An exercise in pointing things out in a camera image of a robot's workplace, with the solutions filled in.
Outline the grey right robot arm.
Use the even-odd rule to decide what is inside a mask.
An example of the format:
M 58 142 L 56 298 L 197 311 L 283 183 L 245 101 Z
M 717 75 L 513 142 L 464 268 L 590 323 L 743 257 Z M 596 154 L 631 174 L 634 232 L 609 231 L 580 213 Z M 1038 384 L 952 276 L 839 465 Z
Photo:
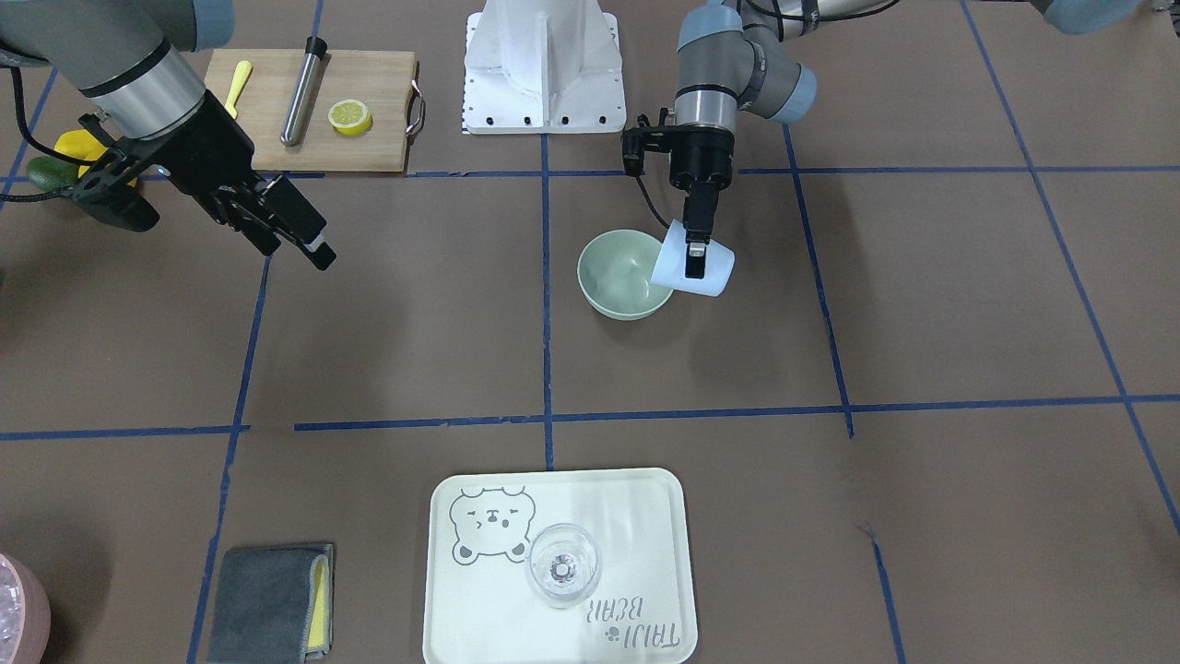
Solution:
M 254 143 L 186 63 L 235 29 L 230 1 L 5 1 L 4 65 L 58 70 L 97 113 L 81 125 L 104 152 L 64 197 L 109 226 L 152 230 L 159 212 L 131 186 L 160 167 L 206 215 L 260 254 L 294 244 L 336 261 L 324 218 L 283 175 L 254 171 Z

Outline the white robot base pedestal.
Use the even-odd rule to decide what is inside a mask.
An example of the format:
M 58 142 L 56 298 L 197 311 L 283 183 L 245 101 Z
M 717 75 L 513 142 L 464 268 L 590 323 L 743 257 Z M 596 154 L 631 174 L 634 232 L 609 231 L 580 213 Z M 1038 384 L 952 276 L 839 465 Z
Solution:
M 615 134 L 620 24 L 597 1 L 489 1 L 465 29 L 467 134 Z

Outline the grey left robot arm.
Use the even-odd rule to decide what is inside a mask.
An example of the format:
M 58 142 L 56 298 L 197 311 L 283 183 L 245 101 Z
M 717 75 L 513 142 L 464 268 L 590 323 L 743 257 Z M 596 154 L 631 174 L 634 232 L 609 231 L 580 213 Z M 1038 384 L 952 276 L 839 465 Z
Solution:
M 822 24 L 874 17 L 890 1 L 708 1 L 684 17 L 678 34 L 678 84 L 673 104 L 670 175 L 686 200 L 669 234 L 673 274 L 696 291 L 726 280 L 732 259 L 712 245 L 719 195 L 732 180 L 735 119 L 746 111 L 776 125 L 809 113 L 817 77 L 785 53 L 788 39 Z

